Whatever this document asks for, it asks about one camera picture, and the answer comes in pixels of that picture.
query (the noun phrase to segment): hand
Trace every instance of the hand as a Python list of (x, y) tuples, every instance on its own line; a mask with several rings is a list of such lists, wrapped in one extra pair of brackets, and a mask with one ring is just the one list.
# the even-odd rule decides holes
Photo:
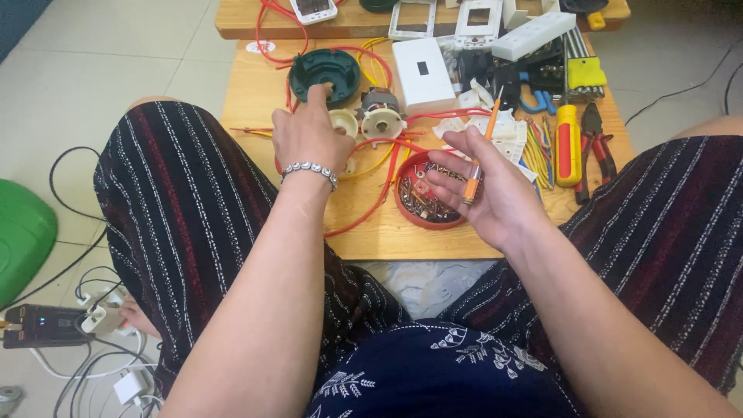
[(310, 87), (307, 104), (294, 115), (281, 109), (273, 111), (273, 149), (282, 169), (299, 161), (320, 164), (336, 175), (345, 169), (356, 143), (333, 130), (325, 105), (326, 89), (330, 87)]
[[(475, 232), (495, 249), (507, 252), (522, 243), (524, 232), (553, 227), (534, 187), (474, 126), (466, 132), (446, 132), (444, 141), (470, 158), (477, 158), (483, 176), (472, 206), (462, 203), (465, 182), (435, 170), (426, 173), (436, 197), (456, 209)], [(431, 161), (470, 177), (473, 163), (444, 151), (430, 151)]]

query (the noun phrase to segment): navy floral shirt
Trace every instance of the navy floral shirt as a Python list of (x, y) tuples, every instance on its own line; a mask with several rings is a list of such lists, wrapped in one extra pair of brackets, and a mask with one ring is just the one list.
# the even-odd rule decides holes
[(364, 341), (314, 394), (309, 418), (575, 417), (554, 373), (490, 334), (435, 319)]

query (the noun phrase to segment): silver bracelet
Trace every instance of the silver bracelet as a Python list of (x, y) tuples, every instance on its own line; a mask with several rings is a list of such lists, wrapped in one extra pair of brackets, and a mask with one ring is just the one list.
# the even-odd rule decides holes
[(284, 171), (281, 173), (281, 183), (284, 182), (284, 179), (286, 179), (287, 174), (293, 172), (293, 171), (299, 171), (299, 170), (312, 170), (315, 173), (322, 174), (323, 176), (327, 177), (328, 180), (330, 180), (330, 184), (333, 186), (333, 189), (331, 192), (334, 192), (335, 189), (338, 188), (338, 178), (335, 174), (333, 174), (330, 169), (325, 168), (321, 166), (320, 164), (311, 163), (309, 161), (300, 161), (296, 162), (294, 164), (289, 164), (286, 166)]

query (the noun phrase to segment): wooden table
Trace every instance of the wooden table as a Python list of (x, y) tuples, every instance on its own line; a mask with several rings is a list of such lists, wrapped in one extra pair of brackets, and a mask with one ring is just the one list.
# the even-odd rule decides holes
[[(284, 108), (286, 100), (285, 83), (288, 69), (275, 70), (276, 66), (266, 61), (260, 54), (247, 52), (245, 50), (247, 43), (248, 41), (237, 43), (237, 54), (221, 119), (222, 125), (227, 128), (271, 126), (271, 112), (275, 108)], [(297, 40), (276, 41), (276, 50), (273, 53), (279, 57), (291, 56), (302, 47), (302, 43)], [(328, 48), (341, 43), (361, 45), (363, 40), (311, 40), (310, 49)], [(592, 52), (588, 39), (586, 44)], [(374, 51), (381, 55), (395, 72), (390, 45), (390, 42), (386, 42), (375, 46)], [(371, 68), (368, 60), (363, 60), (362, 63), (365, 68)], [(346, 107), (348, 109), (358, 107), (359, 94), (368, 87), (368, 81), (362, 83), (354, 101)], [(392, 86), (392, 91), (399, 91), (398, 87)], [(635, 153), (609, 89), (606, 89), (606, 98), (599, 100), (597, 104), (603, 118), (604, 132), (614, 135), (614, 139), (609, 142), (609, 148), (617, 168), (621, 169)], [(579, 106), (579, 112), (580, 116), (583, 106)], [(522, 110), (516, 113), (517, 119), (524, 116)], [(430, 149), (440, 149), (444, 145), (443, 141), (430, 132), (430, 127), (437, 123), (438, 120), (419, 119), (412, 124), (412, 130), (428, 132), (417, 140), (418, 145)], [(263, 137), (240, 131), (230, 133), (268, 178), (274, 184), (278, 184), (279, 174), (274, 167), (271, 142)], [(376, 151), (360, 150), (354, 156), (357, 169), (370, 167), (382, 156), (386, 147), (380, 146)], [(327, 231), (350, 224), (374, 204), (385, 181), (388, 166), (384, 164), (367, 175), (341, 181), (338, 190), (331, 195), (325, 211)], [(589, 190), (592, 191), (601, 182), (601, 173), (593, 154), (588, 162), (587, 171)], [(557, 187), (553, 191), (545, 191), (543, 199), (547, 212), (555, 224), (567, 221), (578, 208), (572, 189)], [(330, 238), (328, 242), (345, 260), (462, 260), (501, 256), (499, 252), (482, 242), (467, 223), (446, 231), (428, 231), (414, 226), (398, 211), (392, 192), (365, 222), (349, 232)]]
[[(283, 6), (291, 10), (289, 0), (279, 0)], [(540, 0), (516, 0), (516, 6), (521, 10), (529, 10), (530, 15), (542, 14)], [(214, 19), (219, 34), (225, 39), (255, 39), (256, 22), (258, 12), (261, 8), (260, 0), (221, 0), (217, 16)], [(606, 20), (604, 30), (617, 30), (622, 22), (629, 18), (630, 12), (626, 0), (609, 0), (601, 13)], [(392, 12), (370, 13), (364, 10), (359, 0), (346, 0), (338, 7), (338, 16), (326, 22), (309, 25), (306, 28), (311, 39), (322, 38), (376, 38), (387, 36), (389, 32), (389, 21)], [(459, 8), (447, 9), (443, 0), (438, 1), (436, 7), (436, 23), (434, 36), (454, 34), (457, 24)], [(422, 22), (426, 17), (417, 13), (400, 12), (398, 28), (401, 30), (420, 30)], [(582, 30), (585, 28), (585, 20), (579, 19)], [(304, 39), (302, 30), (296, 24), (272, 11), (267, 10), (261, 24), (262, 39)]]

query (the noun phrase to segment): striped pants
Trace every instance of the striped pants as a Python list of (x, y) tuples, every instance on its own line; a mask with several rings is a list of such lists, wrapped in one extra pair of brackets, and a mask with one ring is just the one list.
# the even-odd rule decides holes
[[(742, 177), (743, 138), (670, 141), (629, 162), (560, 226), (627, 308), (722, 393), (743, 348)], [(278, 192), (212, 115), (179, 102), (128, 112), (94, 186), (114, 267), (163, 337), (156, 380), (167, 395)], [(440, 318), (528, 347), (559, 370), (505, 259)], [(408, 320), (367, 271), (325, 246), (318, 379), (366, 336)]]

